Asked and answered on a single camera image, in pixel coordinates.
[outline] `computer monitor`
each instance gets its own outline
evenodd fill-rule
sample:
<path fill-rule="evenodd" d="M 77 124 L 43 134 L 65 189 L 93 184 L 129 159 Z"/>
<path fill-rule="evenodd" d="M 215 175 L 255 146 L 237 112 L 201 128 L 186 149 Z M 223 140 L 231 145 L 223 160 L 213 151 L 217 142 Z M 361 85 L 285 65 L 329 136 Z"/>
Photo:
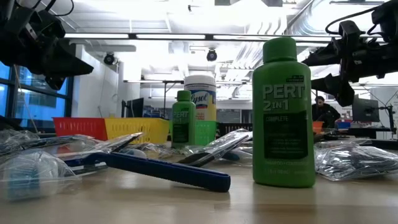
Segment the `computer monitor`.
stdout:
<path fill-rule="evenodd" d="M 353 103 L 353 121 L 380 122 L 379 102 L 360 99 L 355 96 Z"/>
<path fill-rule="evenodd" d="M 144 110 L 144 99 L 122 101 L 122 118 L 124 117 L 125 109 L 127 118 L 141 118 Z"/>

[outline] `ceiling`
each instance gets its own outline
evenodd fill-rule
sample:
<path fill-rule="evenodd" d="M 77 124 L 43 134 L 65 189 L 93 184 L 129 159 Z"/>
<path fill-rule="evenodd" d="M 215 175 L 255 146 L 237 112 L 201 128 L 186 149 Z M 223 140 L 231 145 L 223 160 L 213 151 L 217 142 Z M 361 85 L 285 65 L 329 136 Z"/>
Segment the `ceiling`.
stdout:
<path fill-rule="evenodd" d="M 35 1 L 20 1 L 33 6 Z M 50 0 L 43 0 L 43 9 Z M 332 20 L 380 4 L 366 1 L 283 0 L 282 7 L 272 7 L 273 0 L 74 0 L 69 16 L 61 17 L 66 32 L 89 33 L 192 33 L 192 34 L 261 34 L 325 35 L 324 27 Z M 70 0 L 57 0 L 55 14 L 70 10 Z M 359 27 L 371 27 L 370 14 L 356 18 Z M 124 51 L 139 58 L 145 79 L 180 80 L 187 75 L 210 74 L 217 80 L 249 81 L 252 70 L 262 64 L 260 42 L 86 40 L 79 41 L 102 58 L 109 49 Z M 297 47 L 299 60 L 319 47 L 307 44 Z M 208 62 L 206 54 L 215 49 L 217 61 Z M 338 66 L 313 67 L 313 78 L 338 73 Z M 246 96 L 251 89 L 242 86 L 223 87 L 236 97 Z"/>

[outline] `bottle cap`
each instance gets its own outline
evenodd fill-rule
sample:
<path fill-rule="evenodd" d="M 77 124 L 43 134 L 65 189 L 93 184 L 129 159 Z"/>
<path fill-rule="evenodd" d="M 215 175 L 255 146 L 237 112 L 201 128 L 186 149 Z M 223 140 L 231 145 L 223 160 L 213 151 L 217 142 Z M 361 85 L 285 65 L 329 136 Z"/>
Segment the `bottle cap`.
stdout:
<path fill-rule="evenodd" d="M 276 60 L 296 60 L 296 41 L 291 37 L 278 37 L 268 40 L 262 46 L 262 61 L 264 63 Z"/>
<path fill-rule="evenodd" d="M 181 100 L 191 100 L 191 91 L 188 90 L 180 90 L 177 92 L 177 101 Z"/>

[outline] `window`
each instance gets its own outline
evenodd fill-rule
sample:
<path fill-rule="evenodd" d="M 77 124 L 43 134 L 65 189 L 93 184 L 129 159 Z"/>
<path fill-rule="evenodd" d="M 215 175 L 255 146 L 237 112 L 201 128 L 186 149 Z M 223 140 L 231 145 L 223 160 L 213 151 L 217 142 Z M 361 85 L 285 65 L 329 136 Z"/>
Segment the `window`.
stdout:
<path fill-rule="evenodd" d="M 8 86 L 0 84 L 0 115 L 6 115 Z"/>
<path fill-rule="evenodd" d="M 73 77 L 63 83 L 59 91 L 53 90 L 45 76 L 17 67 L 19 88 L 14 67 L 0 62 L 0 115 L 20 119 L 20 126 L 34 131 L 32 120 L 39 131 L 54 132 L 53 117 L 70 116 L 72 110 Z"/>

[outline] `wooden table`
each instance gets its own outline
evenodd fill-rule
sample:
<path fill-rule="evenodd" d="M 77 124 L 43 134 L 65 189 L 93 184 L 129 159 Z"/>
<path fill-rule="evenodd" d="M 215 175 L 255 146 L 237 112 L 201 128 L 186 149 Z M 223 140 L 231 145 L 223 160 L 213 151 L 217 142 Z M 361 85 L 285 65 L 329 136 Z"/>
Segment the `wooden table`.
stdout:
<path fill-rule="evenodd" d="M 74 193 L 0 202 L 0 223 L 398 223 L 398 175 L 283 189 L 255 184 L 248 167 L 211 168 L 231 174 L 229 193 L 108 169 Z"/>

